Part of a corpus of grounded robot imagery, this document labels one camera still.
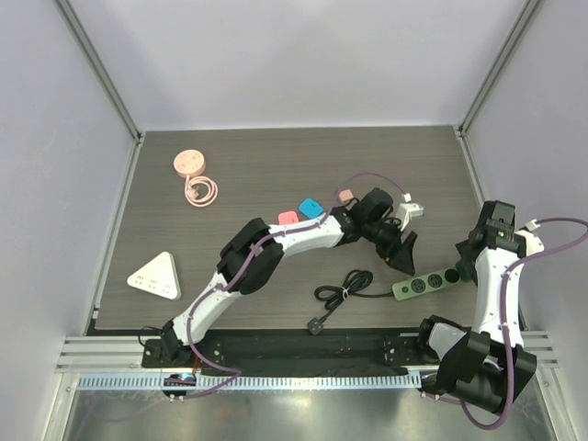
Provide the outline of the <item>green power strip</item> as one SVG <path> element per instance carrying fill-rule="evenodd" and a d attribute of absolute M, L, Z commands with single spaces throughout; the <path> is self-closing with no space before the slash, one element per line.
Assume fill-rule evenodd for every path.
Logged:
<path fill-rule="evenodd" d="M 397 301 L 405 301 L 463 283 L 464 280 L 456 268 L 449 267 L 394 283 L 391 286 L 391 294 Z"/>

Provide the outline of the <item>green patterned cube adapter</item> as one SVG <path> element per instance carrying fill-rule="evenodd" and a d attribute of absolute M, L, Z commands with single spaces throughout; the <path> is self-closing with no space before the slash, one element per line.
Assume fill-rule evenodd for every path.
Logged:
<path fill-rule="evenodd" d="M 460 278 L 464 282 L 470 282 L 473 280 L 469 263 L 462 262 L 462 261 L 457 262 L 456 263 L 456 270 L 458 271 Z"/>

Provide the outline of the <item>blue plug adapter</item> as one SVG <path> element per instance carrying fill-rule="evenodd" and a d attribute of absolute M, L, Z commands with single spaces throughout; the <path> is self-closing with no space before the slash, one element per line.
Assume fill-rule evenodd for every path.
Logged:
<path fill-rule="evenodd" d="M 316 200 L 306 198 L 300 203 L 299 211 L 307 219 L 316 219 L 324 213 L 324 208 Z"/>

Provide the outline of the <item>pink red plug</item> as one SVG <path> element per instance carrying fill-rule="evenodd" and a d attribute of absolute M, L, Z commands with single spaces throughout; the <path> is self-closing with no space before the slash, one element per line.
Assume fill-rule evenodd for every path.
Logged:
<path fill-rule="evenodd" d="M 277 221 L 279 225 L 290 225 L 298 223 L 300 221 L 299 215 L 294 210 L 280 212 L 277 215 Z"/>

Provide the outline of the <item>pink round power socket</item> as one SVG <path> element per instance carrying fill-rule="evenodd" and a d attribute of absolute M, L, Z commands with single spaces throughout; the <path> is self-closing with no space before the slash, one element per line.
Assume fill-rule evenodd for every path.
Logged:
<path fill-rule="evenodd" d="M 202 175 L 206 170 L 206 165 L 203 153 L 194 149 L 180 152 L 173 161 L 175 172 L 182 178 Z"/>

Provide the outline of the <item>white triangular power socket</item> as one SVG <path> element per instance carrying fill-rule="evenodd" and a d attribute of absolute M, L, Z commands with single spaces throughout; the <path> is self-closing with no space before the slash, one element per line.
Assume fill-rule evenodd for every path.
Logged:
<path fill-rule="evenodd" d="M 175 259 L 161 252 L 127 278 L 127 285 L 166 300 L 179 300 L 181 288 Z"/>

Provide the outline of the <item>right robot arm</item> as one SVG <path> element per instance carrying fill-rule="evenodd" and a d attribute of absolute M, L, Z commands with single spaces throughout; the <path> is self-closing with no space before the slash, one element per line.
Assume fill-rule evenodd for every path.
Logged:
<path fill-rule="evenodd" d="M 499 415 L 537 368 L 519 328 L 521 271 L 515 263 L 539 250 L 538 239 L 515 229 L 513 205 L 495 200 L 483 203 L 475 227 L 456 248 L 456 270 L 477 288 L 473 324 L 466 329 L 435 315 L 422 321 L 414 352 L 425 363 L 437 362 L 438 369 L 423 380 L 421 391 Z"/>

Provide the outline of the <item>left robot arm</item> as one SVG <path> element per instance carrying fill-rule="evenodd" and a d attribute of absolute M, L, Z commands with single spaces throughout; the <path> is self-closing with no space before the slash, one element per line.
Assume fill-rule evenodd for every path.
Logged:
<path fill-rule="evenodd" d="M 246 223 L 224 246 L 208 285 L 189 307 L 167 322 L 160 333 L 161 357 L 173 366 L 188 365 L 210 326 L 238 298 L 266 285 L 282 260 L 315 249 L 335 248 L 360 239 L 373 243 L 385 264 L 406 275 L 415 274 L 415 232 L 409 222 L 424 215 L 424 207 L 409 194 L 393 206 L 380 188 L 320 217 L 286 225 L 267 224 L 261 218 Z"/>

